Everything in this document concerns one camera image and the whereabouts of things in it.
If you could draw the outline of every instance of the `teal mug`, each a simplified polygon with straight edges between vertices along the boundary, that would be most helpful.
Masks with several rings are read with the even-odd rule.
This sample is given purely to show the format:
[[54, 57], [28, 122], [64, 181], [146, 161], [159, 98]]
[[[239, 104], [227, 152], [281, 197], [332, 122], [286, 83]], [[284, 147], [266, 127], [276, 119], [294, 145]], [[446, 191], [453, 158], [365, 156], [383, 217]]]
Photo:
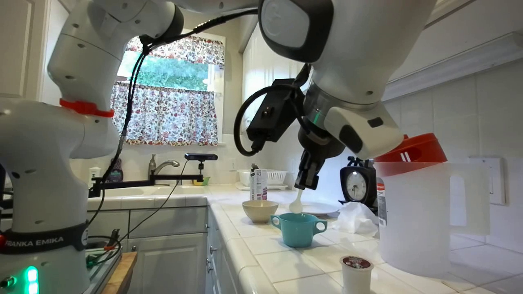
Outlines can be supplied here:
[[307, 248], [316, 233], [327, 230], [327, 220], [317, 219], [311, 214], [280, 214], [271, 215], [271, 225], [278, 227], [283, 233], [283, 243], [293, 248]]

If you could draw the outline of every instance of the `kitchen counter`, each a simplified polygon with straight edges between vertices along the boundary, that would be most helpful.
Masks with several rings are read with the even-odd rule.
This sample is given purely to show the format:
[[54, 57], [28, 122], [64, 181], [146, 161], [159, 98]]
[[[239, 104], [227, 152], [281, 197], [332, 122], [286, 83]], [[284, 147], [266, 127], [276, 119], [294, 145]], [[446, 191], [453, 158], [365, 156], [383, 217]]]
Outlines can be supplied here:
[[[239, 191], [237, 188], [186, 188], [180, 191], [180, 194], [173, 192], [165, 207], [209, 204], [244, 292], [342, 292], [340, 258], [351, 251], [363, 253], [374, 261], [373, 292], [486, 294], [490, 290], [497, 292], [497, 289], [521, 289], [513, 287], [513, 284], [523, 284], [523, 279], [517, 279], [508, 286], [500, 284], [507, 277], [523, 276], [523, 254], [502, 254], [495, 251], [499, 248], [490, 248], [479, 240], [453, 237], [453, 266], [450, 274], [445, 279], [433, 279], [415, 276], [384, 263], [378, 253], [376, 238], [347, 233], [343, 232], [345, 225], [340, 225], [335, 219], [329, 220], [327, 232], [314, 237], [311, 248], [293, 250], [281, 241], [278, 228], [253, 225], [247, 219], [240, 205], [242, 201], [249, 199], [247, 191]], [[108, 194], [103, 205], [105, 210], [159, 207], [165, 201], [165, 194], [160, 191], [157, 194], [119, 192], [123, 194]], [[270, 191], [268, 197], [280, 202], [276, 214], [281, 214], [288, 210], [288, 204], [296, 197], [296, 191]], [[319, 201], [319, 197], [304, 192], [302, 201], [311, 202]], [[98, 207], [98, 202], [100, 199], [90, 199], [88, 207], [93, 210]], [[487, 256], [487, 259], [484, 263], [474, 261], [477, 253]]]

